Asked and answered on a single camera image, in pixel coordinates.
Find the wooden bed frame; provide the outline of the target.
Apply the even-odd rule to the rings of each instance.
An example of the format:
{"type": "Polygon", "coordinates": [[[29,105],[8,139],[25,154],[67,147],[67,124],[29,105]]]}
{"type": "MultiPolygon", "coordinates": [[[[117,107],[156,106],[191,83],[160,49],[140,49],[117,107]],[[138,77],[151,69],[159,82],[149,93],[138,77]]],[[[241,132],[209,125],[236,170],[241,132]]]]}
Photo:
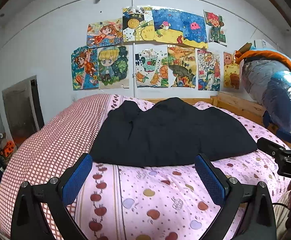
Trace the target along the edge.
{"type": "MultiPolygon", "coordinates": [[[[153,107],[155,104],[159,103],[158,100],[154,99],[142,100],[132,97],[126,98],[128,101],[136,102],[137,105],[140,106],[140,109],[143,111],[146,111],[153,107]]],[[[264,137],[279,144],[280,146],[290,148],[289,143],[284,142],[275,136],[275,131],[277,129],[276,126],[271,125],[268,128],[264,127],[262,117],[265,113],[265,109],[256,103],[221,92],[216,96],[211,97],[210,99],[185,99],[184,102],[200,110],[207,109],[208,107],[215,107],[220,109],[240,121],[254,140],[264,137]]],[[[10,235],[5,236],[3,233],[2,236],[5,239],[10,237],[10,235]]]]}

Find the yellow chick bear drawing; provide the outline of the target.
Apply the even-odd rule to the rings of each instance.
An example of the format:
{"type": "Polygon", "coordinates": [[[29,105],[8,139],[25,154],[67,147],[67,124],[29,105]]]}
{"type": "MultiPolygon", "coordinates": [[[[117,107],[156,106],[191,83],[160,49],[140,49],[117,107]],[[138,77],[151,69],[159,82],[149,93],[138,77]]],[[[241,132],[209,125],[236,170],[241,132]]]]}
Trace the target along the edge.
{"type": "Polygon", "coordinates": [[[224,52],[224,87],[239,89],[239,85],[239,65],[232,54],[224,52]]]}

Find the swimming girl drawing upper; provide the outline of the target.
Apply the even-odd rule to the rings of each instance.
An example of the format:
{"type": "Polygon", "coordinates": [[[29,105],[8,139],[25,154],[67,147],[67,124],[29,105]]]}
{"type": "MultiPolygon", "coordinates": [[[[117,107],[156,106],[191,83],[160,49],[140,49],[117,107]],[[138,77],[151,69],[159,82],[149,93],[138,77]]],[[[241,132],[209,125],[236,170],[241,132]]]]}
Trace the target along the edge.
{"type": "Polygon", "coordinates": [[[86,45],[90,48],[115,46],[123,43],[122,18],[90,23],[86,34],[86,45]]]}

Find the orange girl drawing lower left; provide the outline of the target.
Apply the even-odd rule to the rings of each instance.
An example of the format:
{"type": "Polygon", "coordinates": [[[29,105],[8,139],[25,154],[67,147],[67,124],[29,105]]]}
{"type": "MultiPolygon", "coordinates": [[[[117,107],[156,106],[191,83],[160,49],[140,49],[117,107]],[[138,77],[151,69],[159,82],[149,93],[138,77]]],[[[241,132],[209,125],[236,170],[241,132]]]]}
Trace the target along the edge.
{"type": "Polygon", "coordinates": [[[79,47],[71,54],[73,90],[98,88],[97,49],[79,47]]]}

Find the blond boy drawing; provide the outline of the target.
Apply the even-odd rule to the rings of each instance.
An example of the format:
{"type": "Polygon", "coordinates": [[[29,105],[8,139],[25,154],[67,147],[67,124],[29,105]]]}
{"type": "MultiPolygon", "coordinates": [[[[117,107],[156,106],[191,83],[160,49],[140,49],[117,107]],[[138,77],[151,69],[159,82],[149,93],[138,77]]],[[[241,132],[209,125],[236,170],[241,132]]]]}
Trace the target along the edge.
{"type": "Polygon", "coordinates": [[[97,50],[99,89],[129,88],[129,50],[110,46],[97,50]]]}

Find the orange landscape drawing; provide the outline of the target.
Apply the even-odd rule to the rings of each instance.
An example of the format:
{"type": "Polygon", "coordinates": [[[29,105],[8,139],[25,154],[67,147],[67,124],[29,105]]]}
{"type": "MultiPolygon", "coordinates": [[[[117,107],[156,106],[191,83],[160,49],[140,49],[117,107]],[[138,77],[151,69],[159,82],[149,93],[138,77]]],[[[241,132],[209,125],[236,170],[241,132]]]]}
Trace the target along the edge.
{"type": "Polygon", "coordinates": [[[173,75],[171,87],[195,88],[197,63],[195,48],[169,44],[168,67],[173,75]]]}

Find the pink jellyfish drawing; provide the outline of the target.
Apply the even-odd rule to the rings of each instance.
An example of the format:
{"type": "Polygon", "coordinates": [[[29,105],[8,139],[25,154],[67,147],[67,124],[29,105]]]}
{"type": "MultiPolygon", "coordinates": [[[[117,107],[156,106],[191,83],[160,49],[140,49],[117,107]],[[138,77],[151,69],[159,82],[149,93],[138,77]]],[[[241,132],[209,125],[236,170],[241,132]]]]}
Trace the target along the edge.
{"type": "Polygon", "coordinates": [[[204,17],[181,11],[180,18],[183,24],[183,43],[190,47],[207,49],[208,41],[204,17]]]}

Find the fish beach drawing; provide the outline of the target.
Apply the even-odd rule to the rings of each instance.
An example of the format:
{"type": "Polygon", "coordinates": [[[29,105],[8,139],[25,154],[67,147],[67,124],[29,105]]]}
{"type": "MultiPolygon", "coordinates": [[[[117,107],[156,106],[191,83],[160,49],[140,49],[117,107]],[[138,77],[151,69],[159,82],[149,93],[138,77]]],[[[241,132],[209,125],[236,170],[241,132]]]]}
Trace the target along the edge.
{"type": "Polygon", "coordinates": [[[183,44],[183,23],[180,11],[167,8],[154,8],[154,40],[161,43],[183,44]]]}

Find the pink patterned bed quilt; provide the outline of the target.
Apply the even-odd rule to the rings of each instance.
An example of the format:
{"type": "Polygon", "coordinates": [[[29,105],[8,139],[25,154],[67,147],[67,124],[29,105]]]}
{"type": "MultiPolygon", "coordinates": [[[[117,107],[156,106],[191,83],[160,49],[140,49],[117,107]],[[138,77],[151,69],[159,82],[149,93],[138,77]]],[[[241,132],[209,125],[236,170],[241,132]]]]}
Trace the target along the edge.
{"type": "MultiPolygon", "coordinates": [[[[92,95],[57,114],[12,155],[0,185],[0,231],[11,234],[23,181],[46,183],[88,152],[103,121],[127,98],[92,95]]],[[[219,207],[194,165],[95,163],[69,211],[88,239],[199,239],[219,207]]]]}

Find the black large garment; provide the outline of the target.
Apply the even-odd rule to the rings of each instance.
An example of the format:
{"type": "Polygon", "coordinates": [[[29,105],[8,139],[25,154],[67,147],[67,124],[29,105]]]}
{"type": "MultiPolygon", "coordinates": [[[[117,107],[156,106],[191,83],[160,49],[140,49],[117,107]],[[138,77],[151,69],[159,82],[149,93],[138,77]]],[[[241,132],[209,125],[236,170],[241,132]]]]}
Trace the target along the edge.
{"type": "Polygon", "coordinates": [[[233,116],[170,98],[146,111],[128,100],[109,111],[90,154],[96,163],[162,167],[193,164],[200,153],[216,161],[256,150],[254,139],[233,116]]]}

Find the orange spotted toy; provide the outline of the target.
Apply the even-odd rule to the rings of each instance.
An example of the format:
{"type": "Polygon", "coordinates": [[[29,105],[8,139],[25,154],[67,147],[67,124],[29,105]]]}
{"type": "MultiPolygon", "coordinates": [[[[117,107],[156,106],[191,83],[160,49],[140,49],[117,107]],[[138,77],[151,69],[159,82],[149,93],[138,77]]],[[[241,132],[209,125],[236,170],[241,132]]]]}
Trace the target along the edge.
{"type": "Polygon", "coordinates": [[[0,151],[0,155],[4,158],[9,158],[15,151],[15,144],[13,141],[7,141],[6,145],[0,151]]]}

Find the pineapple drawing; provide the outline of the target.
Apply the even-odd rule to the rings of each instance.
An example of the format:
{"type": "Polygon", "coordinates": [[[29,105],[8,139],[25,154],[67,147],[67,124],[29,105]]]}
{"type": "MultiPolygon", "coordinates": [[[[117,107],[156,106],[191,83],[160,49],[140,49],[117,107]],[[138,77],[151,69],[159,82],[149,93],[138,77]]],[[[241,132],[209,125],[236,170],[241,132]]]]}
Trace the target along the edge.
{"type": "Polygon", "coordinates": [[[152,41],[155,38],[152,7],[123,8],[124,42],[152,41]]]}

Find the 2024 dragon drawing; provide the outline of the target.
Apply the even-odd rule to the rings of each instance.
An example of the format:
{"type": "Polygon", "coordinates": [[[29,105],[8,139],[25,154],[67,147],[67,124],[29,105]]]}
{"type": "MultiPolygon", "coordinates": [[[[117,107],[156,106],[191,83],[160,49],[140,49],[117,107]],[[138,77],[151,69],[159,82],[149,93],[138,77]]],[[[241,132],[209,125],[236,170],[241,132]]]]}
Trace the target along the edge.
{"type": "Polygon", "coordinates": [[[220,55],[215,51],[197,51],[198,90],[219,91],[220,55]]]}

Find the fruit juice drawing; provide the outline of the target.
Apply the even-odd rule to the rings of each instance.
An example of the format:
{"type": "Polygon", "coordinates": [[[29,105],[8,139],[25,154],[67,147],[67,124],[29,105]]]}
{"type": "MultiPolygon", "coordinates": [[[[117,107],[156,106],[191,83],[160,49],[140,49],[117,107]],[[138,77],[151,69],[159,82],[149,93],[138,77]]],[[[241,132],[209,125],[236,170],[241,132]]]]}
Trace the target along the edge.
{"type": "Polygon", "coordinates": [[[136,46],[135,73],[138,88],[168,88],[167,45],[144,44],[136,46]]]}

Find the leaning grey board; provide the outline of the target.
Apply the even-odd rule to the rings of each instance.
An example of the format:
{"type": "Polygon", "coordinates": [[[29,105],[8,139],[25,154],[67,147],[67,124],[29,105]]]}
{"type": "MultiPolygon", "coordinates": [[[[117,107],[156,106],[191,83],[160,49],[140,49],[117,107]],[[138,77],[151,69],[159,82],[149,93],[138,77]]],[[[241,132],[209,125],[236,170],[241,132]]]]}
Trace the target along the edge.
{"type": "Polygon", "coordinates": [[[17,147],[45,123],[41,111],[37,77],[32,76],[2,91],[3,104],[12,139],[17,147]]]}

